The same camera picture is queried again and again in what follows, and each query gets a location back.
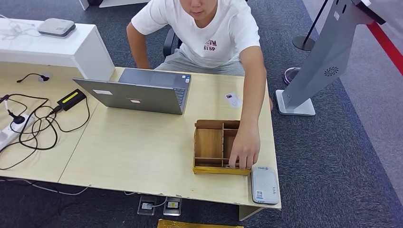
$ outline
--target speaker grille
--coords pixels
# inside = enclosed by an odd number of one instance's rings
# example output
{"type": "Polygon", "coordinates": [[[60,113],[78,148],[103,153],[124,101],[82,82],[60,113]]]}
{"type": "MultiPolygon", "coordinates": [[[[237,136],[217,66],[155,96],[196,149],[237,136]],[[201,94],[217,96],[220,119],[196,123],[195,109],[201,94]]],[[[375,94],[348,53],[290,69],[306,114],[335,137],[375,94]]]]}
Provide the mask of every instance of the speaker grille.
{"type": "Polygon", "coordinates": [[[335,74],[337,74],[338,72],[339,72],[339,68],[332,66],[332,67],[328,68],[327,70],[325,70],[324,74],[326,77],[331,77],[331,76],[334,76],[335,74]]]}

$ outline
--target red carpet stripe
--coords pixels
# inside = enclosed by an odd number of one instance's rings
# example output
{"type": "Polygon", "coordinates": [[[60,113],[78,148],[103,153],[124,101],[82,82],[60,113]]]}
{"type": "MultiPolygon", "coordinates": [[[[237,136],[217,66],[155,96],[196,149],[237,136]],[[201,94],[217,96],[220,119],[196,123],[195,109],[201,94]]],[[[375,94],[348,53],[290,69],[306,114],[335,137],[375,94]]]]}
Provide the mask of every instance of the red carpet stripe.
{"type": "Polygon", "coordinates": [[[372,32],[373,36],[378,40],[381,47],[387,53],[389,58],[392,60],[394,65],[400,71],[403,76],[403,55],[399,52],[396,46],[392,43],[392,41],[388,38],[385,32],[381,29],[378,23],[374,22],[370,25],[367,25],[369,30],[372,32]]]}

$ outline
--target wooden compartment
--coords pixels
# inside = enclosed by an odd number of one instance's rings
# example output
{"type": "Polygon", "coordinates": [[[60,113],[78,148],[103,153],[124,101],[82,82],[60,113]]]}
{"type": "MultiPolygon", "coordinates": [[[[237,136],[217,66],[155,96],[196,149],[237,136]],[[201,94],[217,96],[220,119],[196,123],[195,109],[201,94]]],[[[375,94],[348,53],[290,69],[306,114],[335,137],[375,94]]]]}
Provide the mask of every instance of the wooden compartment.
{"type": "Polygon", "coordinates": [[[238,132],[239,121],[198,120],[195,127],[194,173],[249,175],[250,170],[226,167],[238,132]]]}

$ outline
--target laptop keyboard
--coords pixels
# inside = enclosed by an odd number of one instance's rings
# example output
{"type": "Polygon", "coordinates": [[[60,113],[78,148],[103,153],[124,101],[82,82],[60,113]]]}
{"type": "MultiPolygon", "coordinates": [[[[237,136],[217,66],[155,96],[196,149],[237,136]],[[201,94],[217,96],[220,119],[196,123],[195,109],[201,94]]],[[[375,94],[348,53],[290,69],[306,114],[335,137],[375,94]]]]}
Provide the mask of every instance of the laptop keyboard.
{"type": "Polygon", "coordinates": [[[174,88],[176,93],[176,98],[178,99],[179,105],[182,106],[183,97],[185,96],[185,89],[174,88]]]}

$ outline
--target man's left arm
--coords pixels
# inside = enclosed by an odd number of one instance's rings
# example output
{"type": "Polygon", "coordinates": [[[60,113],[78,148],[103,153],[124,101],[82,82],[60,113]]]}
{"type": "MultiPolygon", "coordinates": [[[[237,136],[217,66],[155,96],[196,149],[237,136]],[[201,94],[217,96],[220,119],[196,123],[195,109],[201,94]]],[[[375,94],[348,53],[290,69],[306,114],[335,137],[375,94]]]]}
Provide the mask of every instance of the man's left arm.
{"type": "Polygon", "coordinates": [[[240,168],[250,169],[257,162],[260,151],[259,115],[266,90],[266,68],[259,46],[244,49],[240,53],[240,60],[245,71],[243,105],[229,164],[235,167],[239,158],[240,168]]]}

